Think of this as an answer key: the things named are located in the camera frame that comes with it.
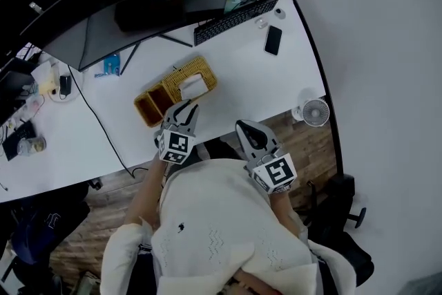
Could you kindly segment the blue packet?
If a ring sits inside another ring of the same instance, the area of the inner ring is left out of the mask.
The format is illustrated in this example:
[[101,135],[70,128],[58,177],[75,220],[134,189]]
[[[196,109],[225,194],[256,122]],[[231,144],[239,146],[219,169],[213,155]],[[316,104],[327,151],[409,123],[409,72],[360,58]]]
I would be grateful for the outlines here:
[[120,54],[113,54],[105,57],[94,69],[94,78],[107,76],[120,76]]

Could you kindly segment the white knit sweater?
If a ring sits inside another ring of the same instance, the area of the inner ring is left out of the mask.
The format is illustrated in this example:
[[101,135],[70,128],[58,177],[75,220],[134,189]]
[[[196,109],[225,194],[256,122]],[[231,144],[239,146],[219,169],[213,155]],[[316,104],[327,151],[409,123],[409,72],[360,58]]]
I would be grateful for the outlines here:
[[101,295],[355,295],[350,263],[282,226],[242,160],[164,175],[158,212],[109,238]]

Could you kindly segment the black charger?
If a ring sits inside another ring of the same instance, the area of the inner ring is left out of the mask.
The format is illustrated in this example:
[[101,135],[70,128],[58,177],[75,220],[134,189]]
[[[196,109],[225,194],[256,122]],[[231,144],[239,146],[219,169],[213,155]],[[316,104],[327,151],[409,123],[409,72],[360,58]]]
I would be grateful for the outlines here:
[[67,97],[71,94],[72,77],[70,75],[61,75],[59,77],[59,95]]

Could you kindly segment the person's right forearm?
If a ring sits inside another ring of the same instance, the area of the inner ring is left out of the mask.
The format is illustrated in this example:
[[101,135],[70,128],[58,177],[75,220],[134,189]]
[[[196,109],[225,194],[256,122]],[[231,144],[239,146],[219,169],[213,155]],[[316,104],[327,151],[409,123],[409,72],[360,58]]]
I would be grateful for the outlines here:
[[269,201],[271,209],[279,223],[295,237],[299,238],[305,226],[298,214],[292,208],[289,192],[283,191],[270,194]]

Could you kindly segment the white tissue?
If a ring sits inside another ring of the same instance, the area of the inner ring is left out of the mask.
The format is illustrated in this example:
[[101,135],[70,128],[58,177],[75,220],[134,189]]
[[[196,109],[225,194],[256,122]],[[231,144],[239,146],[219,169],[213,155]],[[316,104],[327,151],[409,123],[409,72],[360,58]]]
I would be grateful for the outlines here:
[[200,73],[186,78],[178,86],[181,100],[196,99],[208,92],[208,88]]

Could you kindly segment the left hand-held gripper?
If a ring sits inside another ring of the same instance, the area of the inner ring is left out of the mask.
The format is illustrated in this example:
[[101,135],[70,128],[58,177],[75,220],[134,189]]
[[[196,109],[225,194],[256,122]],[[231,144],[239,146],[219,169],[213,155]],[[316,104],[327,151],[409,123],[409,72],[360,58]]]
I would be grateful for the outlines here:
[[[164,125],[177,125],[177,116],[191,103],[190,99],[182,100],[172,105],[164,115]],[[180,124],[180,131],[160,129],[155,133],[155,143],[159,159],[162,161],[182,165],[190,156],[195,145],[195,136],[182,132],[194,132],[200,107],[196,104],[189,112],[184,123]]]

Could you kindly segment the white desk fan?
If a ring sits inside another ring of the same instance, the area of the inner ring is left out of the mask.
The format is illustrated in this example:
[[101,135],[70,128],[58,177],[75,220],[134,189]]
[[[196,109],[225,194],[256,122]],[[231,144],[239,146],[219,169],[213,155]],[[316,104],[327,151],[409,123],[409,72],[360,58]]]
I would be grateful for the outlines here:
[[298,95],[298,105],[291,110],[292,117],[311,127],[324,126],[330,116],[327,102],[312,88],[304,88]]

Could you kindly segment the dark blue jacket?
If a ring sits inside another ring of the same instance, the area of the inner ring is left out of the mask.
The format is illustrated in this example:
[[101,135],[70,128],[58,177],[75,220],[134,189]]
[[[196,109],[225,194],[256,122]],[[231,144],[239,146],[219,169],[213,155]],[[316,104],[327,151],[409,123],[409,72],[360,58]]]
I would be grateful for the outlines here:
[[90,212],[84,201],[37,209],[23,218],[12,235],[12,248],[28,265],[45,263],[52,251],[86,219]]

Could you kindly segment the person's left forearm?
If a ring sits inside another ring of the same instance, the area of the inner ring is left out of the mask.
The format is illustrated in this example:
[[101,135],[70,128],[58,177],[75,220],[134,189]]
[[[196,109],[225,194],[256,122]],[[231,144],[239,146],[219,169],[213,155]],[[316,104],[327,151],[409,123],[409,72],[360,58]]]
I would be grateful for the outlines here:
[[158,203],[162,194],[162,182],[167,169],[167,162],[155,155],[147,174],[132,199],[124,219],[125,225],[138,224],[142,221],[155,226],[159,221]]

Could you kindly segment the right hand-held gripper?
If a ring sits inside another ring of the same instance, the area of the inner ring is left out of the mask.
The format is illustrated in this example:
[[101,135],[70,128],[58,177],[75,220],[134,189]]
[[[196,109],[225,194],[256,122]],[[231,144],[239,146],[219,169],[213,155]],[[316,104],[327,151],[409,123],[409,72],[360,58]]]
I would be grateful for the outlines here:
[[[266,125],[246,120],[236,121],[236,135],[248,162],[245,169],[249,176],[267,194],[280,193],[290,189],[297,178],[297,172],[289,153],[278,145],[274,132]],[[257,154],[258,150],[272,150]]]

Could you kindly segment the black smartphone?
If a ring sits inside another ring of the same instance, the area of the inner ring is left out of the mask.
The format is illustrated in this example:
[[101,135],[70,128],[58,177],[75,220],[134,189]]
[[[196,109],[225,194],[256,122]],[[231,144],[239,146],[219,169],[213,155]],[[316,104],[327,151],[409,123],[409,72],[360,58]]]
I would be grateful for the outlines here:
[[269,26],[267,31],[267,37],[265,40],[264,51],[270,55],[277,56],[279,53],[280,41],[282,37],[282,30]]

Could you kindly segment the yellow woven basket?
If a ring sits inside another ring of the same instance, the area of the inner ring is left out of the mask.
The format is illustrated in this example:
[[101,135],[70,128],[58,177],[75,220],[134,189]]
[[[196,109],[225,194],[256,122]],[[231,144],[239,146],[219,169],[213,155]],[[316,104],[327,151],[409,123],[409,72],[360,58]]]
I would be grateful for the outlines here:
[[[184,84],[189,84],[190,79],[201,79],[206,90],[201,93],[184,94]],[[217,83],[217,78],[206,59],[198,56],[151,84],[133,103],[144,123],[153,128],[162,122],[166,111],[172,105],[183,99],[193,102],[212,91]]]

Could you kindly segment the long black keyboard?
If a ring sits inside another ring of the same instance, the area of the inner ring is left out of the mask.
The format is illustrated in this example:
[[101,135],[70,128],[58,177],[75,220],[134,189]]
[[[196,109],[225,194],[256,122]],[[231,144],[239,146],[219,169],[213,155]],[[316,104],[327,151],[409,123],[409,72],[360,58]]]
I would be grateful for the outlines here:
[[198,26],[193,32],[194,45],[199,46],[246,21],[272,11],[278,1],[279,0],[255,0],[234,8],[232,11],[217,19],[210,20]]

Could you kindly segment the plain black monitor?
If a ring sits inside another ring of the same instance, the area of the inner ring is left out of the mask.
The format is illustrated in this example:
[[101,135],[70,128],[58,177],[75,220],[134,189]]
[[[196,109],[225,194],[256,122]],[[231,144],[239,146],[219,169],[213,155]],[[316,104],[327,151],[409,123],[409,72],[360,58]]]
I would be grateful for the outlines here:
[[35,15],[26,0],[0,0],[0,61],[17,47],[20,33]]

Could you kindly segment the black flat monitor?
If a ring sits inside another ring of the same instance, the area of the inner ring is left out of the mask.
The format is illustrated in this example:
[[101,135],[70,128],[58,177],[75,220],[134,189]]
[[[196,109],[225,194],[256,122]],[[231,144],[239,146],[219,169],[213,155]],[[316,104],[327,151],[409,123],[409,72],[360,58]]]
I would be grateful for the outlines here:
[[36,67],[38,65],[35,63],[14,58],[0,71],[0,104],[11,104],[26,98],[23,88],[34,83],[32,71]]

